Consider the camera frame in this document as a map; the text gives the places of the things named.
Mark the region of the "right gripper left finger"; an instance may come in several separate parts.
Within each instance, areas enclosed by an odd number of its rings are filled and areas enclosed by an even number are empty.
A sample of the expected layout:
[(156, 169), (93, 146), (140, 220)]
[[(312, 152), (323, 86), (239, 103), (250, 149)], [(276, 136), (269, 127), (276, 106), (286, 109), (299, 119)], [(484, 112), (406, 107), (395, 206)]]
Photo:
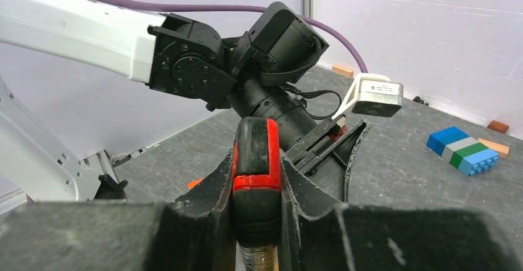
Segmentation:
[(1, 223), (2, 270), (234, 270), (231, 169), (173, 202), (36, 202)]

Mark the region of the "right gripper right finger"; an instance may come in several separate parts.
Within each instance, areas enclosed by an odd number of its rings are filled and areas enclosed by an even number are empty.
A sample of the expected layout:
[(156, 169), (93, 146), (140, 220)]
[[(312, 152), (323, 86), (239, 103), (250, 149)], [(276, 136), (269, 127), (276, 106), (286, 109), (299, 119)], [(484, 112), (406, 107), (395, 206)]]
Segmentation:
[(281, 270), (521, 270), (498, 223), (452, 207), (357, 206), (282, 162)]

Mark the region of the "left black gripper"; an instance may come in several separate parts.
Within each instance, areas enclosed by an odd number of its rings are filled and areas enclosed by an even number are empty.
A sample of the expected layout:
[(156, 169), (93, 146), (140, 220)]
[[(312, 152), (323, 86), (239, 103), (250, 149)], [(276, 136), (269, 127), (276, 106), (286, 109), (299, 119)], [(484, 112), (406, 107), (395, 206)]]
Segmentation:
[(366, 120), (348, 126), (345, 119), (332, 119), (332, 115), (321, 119), (307, 112), (306, 98), (331, 93), (301, 92), (287, 83), (262, 86), (251, 78), (233, 88), (227, 100), (242, 118), (273, 119), (280, 147), (301, 174), (311, 178), (329, 170), (337, 172), (340, 200), (347, 202), (353, 163), (371, 126)]

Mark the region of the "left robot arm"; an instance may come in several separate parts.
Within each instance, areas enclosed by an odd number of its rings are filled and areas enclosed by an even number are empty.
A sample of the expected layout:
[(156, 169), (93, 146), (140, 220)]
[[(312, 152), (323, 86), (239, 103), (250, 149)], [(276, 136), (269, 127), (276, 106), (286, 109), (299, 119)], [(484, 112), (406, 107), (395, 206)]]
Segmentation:
[(284, 150), (317, 130), (290, 97), (337, 32), (276, 1), (267, 7), (129, 0), (1, 0), (1, 41), (90, 64), (151, 90), (271, 118)]

